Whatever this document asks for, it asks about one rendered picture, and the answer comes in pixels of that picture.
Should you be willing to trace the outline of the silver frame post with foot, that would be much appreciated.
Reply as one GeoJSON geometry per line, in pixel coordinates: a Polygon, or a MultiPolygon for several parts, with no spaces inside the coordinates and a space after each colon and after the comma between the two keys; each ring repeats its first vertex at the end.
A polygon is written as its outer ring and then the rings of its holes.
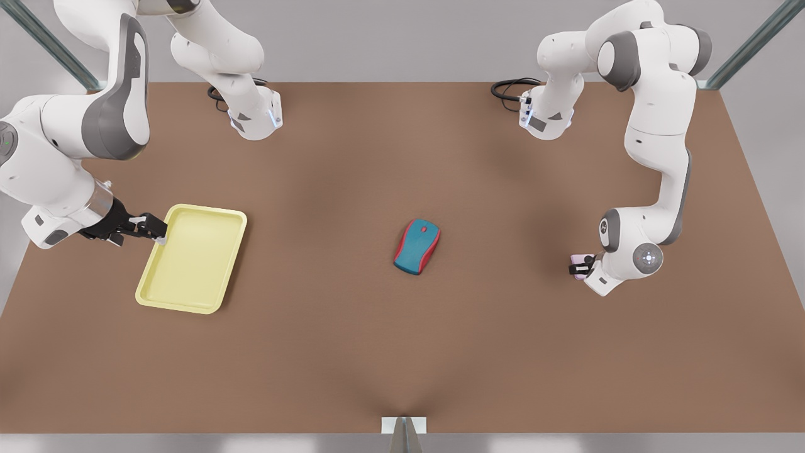
{"type": "Polygon", "coordinates": [[[380,432],[392,435],[390,453],[423,453],[419,435],[426,433],[426,418],[383,417],[380,432]]]}

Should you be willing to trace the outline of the teal and red computer mouse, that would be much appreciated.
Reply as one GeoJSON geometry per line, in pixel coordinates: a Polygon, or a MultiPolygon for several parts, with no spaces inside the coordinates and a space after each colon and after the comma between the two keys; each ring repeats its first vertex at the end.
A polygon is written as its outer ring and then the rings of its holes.
{"type": "Polygon", "coordinates": [[[440,239],[441,230],[425,219],[413,219],[403,232],[394,256],[394,266],[420,275],[440,239]]]}

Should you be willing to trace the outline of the pale yellow rectangular tray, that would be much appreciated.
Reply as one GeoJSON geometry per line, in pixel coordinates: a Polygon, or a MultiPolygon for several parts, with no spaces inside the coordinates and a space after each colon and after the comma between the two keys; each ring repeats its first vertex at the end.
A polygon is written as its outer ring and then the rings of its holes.
{"type": "Polygon", "coordinates": [[[135,291],[141,306],[214,313],[222,304],[247,216],[176,204],[167,212],[166,241],[155,244],[135,291]]]}

